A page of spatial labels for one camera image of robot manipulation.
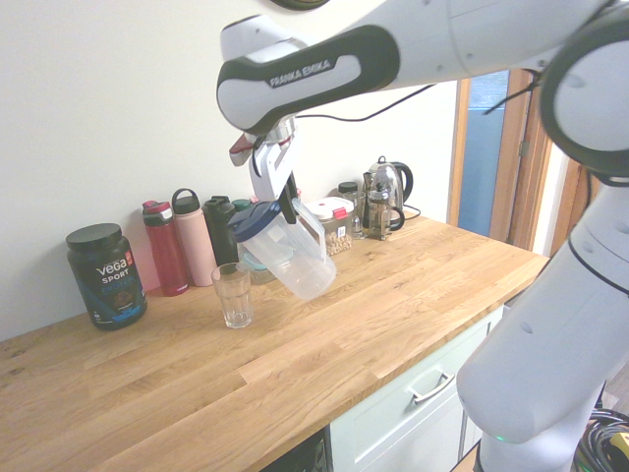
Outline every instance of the white wall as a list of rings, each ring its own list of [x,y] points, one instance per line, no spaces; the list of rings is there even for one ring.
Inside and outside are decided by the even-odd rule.
[[[66,261],[71,231],[121,224],[151,288],[143,201],[183,186],[203,200],[252,193],[227,154],[239,132],[215,103],[224,26],[265,13],[326,37],[381,1],[334,0],[308,13],[270,0],[0,2],[0,340],[85,311]],[[411,205],[445,220],[455,89],[433,88],[365,124],[304,120],[296,177],[305,200],[360,180],[384,154],[413,169]],[[325,111],[362,116],[406,92]]]

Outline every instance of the clear plastic pitcher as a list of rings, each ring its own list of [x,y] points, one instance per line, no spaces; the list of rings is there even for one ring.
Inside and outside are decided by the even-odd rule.
[[[278,202],[262,202],[236,213],[229,221],[242,243],[291,292],[304,300],[322,295],[334,281],[336,266],[325,251],[321,223],[297,199],[293,206],[318,235],[318,241],[298,219],[288,224]]]

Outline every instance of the drinking glass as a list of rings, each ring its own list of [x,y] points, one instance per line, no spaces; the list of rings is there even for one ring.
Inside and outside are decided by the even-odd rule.
[[[223,305],[223,317],[229,327],[245,327],[254,318],[251,276],[240,263],[230,263],[212,271],[214,289]]]

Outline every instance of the dishwasher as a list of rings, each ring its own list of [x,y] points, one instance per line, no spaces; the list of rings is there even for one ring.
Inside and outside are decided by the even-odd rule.
[[[329,430],[313,434],[260,472],[332,472]]]

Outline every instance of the nuts in jar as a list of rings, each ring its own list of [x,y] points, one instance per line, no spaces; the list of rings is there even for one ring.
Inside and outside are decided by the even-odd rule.
[[[325,235],[325,250],[329,256],[341,253],[352,247],[352,235],[346,234],[340,238],[336,233],[327,233]]]

